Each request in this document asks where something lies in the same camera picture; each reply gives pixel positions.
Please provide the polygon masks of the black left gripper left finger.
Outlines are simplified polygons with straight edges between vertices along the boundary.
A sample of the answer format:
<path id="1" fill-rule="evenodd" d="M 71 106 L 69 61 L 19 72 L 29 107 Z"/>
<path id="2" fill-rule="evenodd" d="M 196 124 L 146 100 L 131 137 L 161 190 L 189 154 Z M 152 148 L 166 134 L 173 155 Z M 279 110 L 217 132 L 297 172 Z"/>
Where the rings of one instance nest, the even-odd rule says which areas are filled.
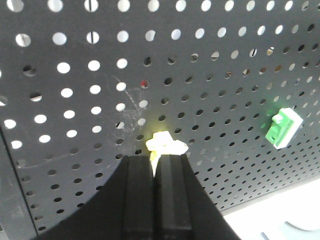
<path id="1" fill-rule="evenodd" d="M 154 177 L 147 156 L 128 157 L 122 238 L 154 238 Z"/>

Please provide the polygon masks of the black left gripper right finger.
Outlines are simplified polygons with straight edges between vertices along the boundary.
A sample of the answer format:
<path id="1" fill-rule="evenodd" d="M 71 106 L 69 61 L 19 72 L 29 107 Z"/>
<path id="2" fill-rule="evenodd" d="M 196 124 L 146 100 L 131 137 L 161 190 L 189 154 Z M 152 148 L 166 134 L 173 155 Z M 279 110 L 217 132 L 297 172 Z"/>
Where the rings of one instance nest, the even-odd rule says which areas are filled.
<path id="1" fill-rule="evenodd" d="M 158 240 L 191 240 L 192 223 L 181 157 L 162 155 L 155 174 Z"/>

